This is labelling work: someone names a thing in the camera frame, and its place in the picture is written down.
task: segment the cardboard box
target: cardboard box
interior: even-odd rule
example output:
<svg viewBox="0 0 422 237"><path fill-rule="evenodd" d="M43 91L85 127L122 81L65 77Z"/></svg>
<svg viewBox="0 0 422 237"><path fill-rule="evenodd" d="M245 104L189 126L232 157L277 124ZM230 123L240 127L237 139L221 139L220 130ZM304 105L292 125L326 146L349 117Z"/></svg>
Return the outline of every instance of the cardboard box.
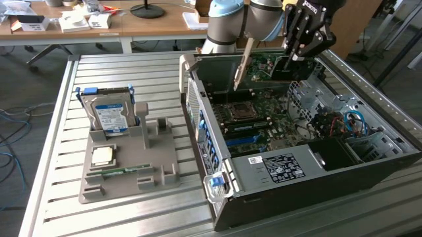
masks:
<svg viewBox="0 0 422 237"><path fill-rule="evenodd" d="M209 12L213 0L197 0L195 15L199 23L209 23Z"/></svg>
<svg viewBox="0 0 422 237"><path fill-rule="evenodd" d="M59 23L63 33L91 29L89 22L83 17L62 16L59 18Z"/></svg>
<svg viewBox="0 0 422 237"><path fill-rule="evenodd" d="M111 24L111 15L99 14L93 15L89 20L89 24L94 29L109 29Z"/></svg>
<svg viewBox="0 0 422 237"><path fill-rule="evenodd" d="M46 31L50 21L45 16L18 15L23 31Z"/></svg>

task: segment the black lamp base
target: black lamp base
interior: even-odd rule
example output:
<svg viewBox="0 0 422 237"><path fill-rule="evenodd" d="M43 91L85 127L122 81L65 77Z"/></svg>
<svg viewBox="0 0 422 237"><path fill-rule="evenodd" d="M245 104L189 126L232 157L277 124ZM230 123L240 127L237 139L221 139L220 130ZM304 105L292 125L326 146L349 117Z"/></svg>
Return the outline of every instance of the black lamp base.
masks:
<svg viewBox="0 0 422 237"><path fill-rule="evenodd" d="M133 6L131 13L134 14L134 16L151 19L163 16L166 12L159 6L149 4L149 9L146 9L145 5Z"/></svg>

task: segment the power supply label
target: power supply label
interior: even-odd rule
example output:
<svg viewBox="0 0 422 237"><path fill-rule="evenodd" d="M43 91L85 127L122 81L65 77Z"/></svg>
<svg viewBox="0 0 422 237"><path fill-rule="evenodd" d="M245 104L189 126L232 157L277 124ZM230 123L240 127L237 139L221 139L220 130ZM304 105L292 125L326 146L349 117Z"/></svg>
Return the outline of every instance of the power supply label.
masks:
<svg viewBox="0 0 422 237"><path fill-rule="evenodd" d="M126 116L122 114L123 105L111 104L111 105L97 105L95 106L102 127L106 132L119 133L127 130L127 121Z"/></svg>
<svg viewBox="0 0 422 237"><path fill-rule="evenodd" d="M276 183L305 177L304 170L292 153L265 158L264 163Z"/></svg>

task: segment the slatted metal surface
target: slatted metal surface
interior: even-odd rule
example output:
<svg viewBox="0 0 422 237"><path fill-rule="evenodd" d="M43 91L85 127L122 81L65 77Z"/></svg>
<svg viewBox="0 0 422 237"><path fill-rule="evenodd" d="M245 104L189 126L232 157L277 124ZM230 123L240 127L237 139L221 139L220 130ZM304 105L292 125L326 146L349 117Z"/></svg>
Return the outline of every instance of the slatted metal surface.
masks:
<svg viewBox="0 0 422 237"><path fill-rule="evenodd" d="M178 58L185 53L193 52L90 55L77 61L46 184L34 187L43 191L39 212L23 223L23 230L34 224L34 232L23 231L21 236L394 236L422 225L418 162L368 191L215 233L179 102ZM147 119L167 116L174 125L182 185L82 205L78 194L90 121L77 101L75 87L129 83L135 86L137 101L149 102ZM281 204L288 204L282 197Z"/></svg>

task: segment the open computer tower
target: open computer tower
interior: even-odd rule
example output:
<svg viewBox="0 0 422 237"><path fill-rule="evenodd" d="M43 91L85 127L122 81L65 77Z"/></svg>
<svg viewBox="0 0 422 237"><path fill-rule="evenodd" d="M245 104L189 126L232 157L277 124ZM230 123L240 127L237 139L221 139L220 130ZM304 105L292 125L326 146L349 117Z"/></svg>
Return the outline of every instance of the open computer tower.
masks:
<svg viewBox="0 0 422 237"><path fill-rule="evenodd" d="M420 124L332 51L288 70L281 50L253 52L234 91L241 59L181 58L217 231L369 189L422 157Z"/></svg>

